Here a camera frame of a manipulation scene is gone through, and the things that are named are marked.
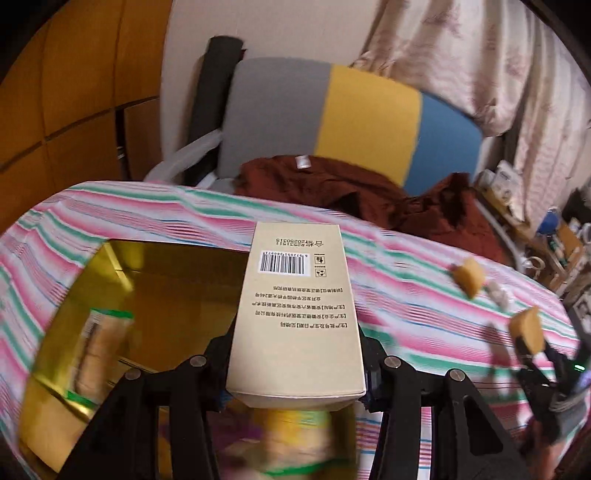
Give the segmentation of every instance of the chair armrest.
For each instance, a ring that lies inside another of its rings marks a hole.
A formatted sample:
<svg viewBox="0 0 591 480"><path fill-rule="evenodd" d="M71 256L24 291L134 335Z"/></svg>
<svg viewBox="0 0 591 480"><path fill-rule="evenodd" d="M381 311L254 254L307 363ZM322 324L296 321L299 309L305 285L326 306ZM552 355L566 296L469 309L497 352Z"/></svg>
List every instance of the chair armrest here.
<svg viewBox="0 0 591 480"><path fill-rule="evenodd" d="M507 233L503 230L503 227L499 222L496 221L495 217L492 216L491 212L489 212L486 209L486 207L483 204L481 204L478 200L474 201L476 202L476 207L480 210L481 214L483 214L486 221L488 221L488 223L491 224L491 227L493 227L496 234L499 237L501 237L501 240L503 240L503 243L511 253L513 257L515 270L517 270L519 273L524 273L525 267L523 266L523 262L521 261L521 254L519 253L519 250L517 250L517 247L515 246L513 240L509 238L509 235L507 235Z"/></svg>
<svg viewBox="0 0 591 480"><path fill-rule="evenodd" d="M185 145L173 153L170 158L163 160L152 168L145 176L144 181L173 183L178 174L199 162L207 152L216 148L221 141L222 131L220 129L209 132L189 145Z"/></svg>

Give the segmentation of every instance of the cardboard box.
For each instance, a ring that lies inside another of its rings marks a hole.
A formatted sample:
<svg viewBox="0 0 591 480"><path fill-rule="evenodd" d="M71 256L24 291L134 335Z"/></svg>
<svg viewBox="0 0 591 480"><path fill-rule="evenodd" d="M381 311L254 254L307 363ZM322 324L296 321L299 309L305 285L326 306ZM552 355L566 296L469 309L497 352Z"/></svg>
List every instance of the cardboard box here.
<svg viewBox="0 0 591 480"><path fill-rule="evenodd" d="M338 225L258 223L227 390L255 408L337 409L365 394Z"/></svg>

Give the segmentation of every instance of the curtain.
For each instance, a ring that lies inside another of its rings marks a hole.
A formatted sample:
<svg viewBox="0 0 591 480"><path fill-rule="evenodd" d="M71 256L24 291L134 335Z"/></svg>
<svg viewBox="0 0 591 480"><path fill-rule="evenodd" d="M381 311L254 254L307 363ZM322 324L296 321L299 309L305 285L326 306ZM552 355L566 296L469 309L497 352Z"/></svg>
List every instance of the curtain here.
<svg viewBox="0 0 591 480"><path fill-rule="evenodd" d="M590 122L589 83L552 29L537 21L514 160L532 226L559 201L577 162L591 162L581 157Z"/></svg>
<svg viewBox="0 0 591 480"><path fill-rule="evenodd" d="M519 0L389 0L354 66L437 95L494 137L515 118L534 22Z"/></svg>
<svg viewBox="0 0 591 480"><path fill-rule="evenodd" d="M589 85L520 0L387 0L354 66L438 96L486 137L517 116L514 164L533 228L558 201L591 119Z"/></svg>

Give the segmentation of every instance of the yellow sponge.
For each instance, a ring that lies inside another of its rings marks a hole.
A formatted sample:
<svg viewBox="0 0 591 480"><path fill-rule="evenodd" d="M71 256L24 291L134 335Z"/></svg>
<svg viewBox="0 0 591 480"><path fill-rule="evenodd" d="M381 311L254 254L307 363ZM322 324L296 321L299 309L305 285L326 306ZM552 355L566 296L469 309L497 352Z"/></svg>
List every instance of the yellow sponge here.
<svg viewBox="0 0 591 480"><path fill-rule="evenodd" d="M539 311L537 306L523 310L513 315L509 323L509 334L513 338L513 342L521 337L532 355L540 353L545 345Z"/></svg>
<svg viewBox="0 0 591 480"><path fill-rule="evenodd" d="M486 274L474 257L470 257L453 270L452 277L468 298L472 299L484 285Z"/></svg>

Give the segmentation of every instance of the wooden cabinet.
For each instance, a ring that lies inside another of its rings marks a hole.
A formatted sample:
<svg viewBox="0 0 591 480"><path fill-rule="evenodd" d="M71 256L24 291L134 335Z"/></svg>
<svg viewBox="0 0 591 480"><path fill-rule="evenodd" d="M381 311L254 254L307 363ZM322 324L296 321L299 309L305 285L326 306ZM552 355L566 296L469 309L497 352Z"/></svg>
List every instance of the wooden cabinet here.
<svg viewBox="0 0 591 480"><path fill-rule="evenodd" d="M87 120L49 140L47 151L58 190L86 180L122 178L113 112Z"/></svg>
<svg viewBox="0 0 591 480"><path fill-rule="evenodd" d="M56 191L45 145L0 168L0 234Z"/></svg>
<svg viewBox="0 0 591 480"><path fill-rule="evenodd" d="M123 0L70 0L50 20L43 58L45 133L112 108Z"/></svg>
<svg viewBox="0 0 591 480"><path fill-rule="evenodd" d="M132 180L143 180L162 160L160 148L160 100L154 99L124 110L125 151Z"/></svg>
<svg viewBox="0 0 591 480"><path fill-rule="evenodd" d="M115 105L160 94L164 37L172 0L126 0L115 62Z"/></svg>
<svg viewBox="0 0 591 480"><path fill-rule="evenodd" d="M47 25L33 36L0 84L0 166L43 140L41 57Z"/></svg>

